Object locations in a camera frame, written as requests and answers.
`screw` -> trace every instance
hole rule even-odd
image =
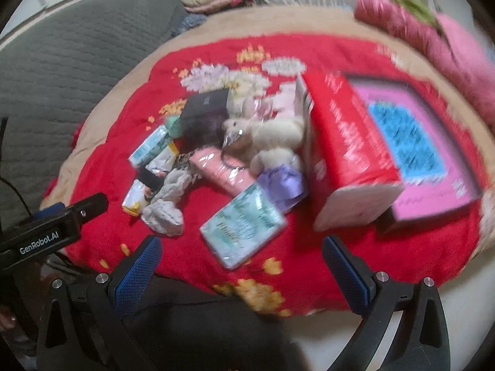
[[[54,289],[58,289],[61,285],[62,285],[62,280],[61,279],[55,279],[52,283],[51,283],[51,287],[53,287]]]
[[[386,282],[389,279],[389,275],[381,271],[376,272],[376,279],[378,279],[380,282]]]
[[[97,283],[105,283],[108,280],[108,275],[107,274],[99,274],[96,277],[96,282]]]
[[[427,285],[428,287],[433,287],[435,286],[435,281],[431,278],[431,277],[425,277],[423,279],[423,282],[425,285]]]

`gray headboard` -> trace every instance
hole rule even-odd
[[[180,0],[82,0],[48,15],[0,51],[0,115],[9,116],[0,174],[36,210],[95,105],[171,38]],[[5,226],[25,216],[0,184]]]

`light green package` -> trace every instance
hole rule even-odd
[[[286,225],[284,215],[254,183],[203,224],[200,231],[224,267],[234,269]]]

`floral blanket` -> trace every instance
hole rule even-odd
[[[455,136],[481,186],[484,167],[469,132],[452,122],[446,102],[429,83],[415,80],[395,65],[384,46],[371,41],[307,34],[227,39],[170,53],[159,60],[149,81],[137,89],[108,133],[106,142],[86,161],[72,201],[104,192],[108,211],[83,226],[82,239],[67,247],[78,264],[113,269],[150,234],[139,219],[131,218],[121,203],[135,172],[127,158],[167,113],[179,113],[193,93],[230,87],[235,99],[276,95],[306,69],[340,70],[410,83],[430,103]],[[160,275],[181,279],[205,290],[236,293],[253,309],[282,317],[316,309],[346,307],[337,284],[321,256],[323,234],[312,230],[310,199],[286,218],[289,226],[244,265],[224,269],[206,246],[199,228],[221,209],[229,197],[208,182],[194,185],[179,204],[185,233],[164,238]],[[387,238],[373,225],[336,230],[350,250],[374,270],[393,278],[417,282],[432,277],[437,285],[464,267],[479,240],[480,203],[434,229],[401,230]]]

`red box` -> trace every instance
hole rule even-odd
[[[304,163],[316,211],[313,228],[363,225],[403,191],[400,172],[364,102],[345,76],[298,77],[306,122]]]

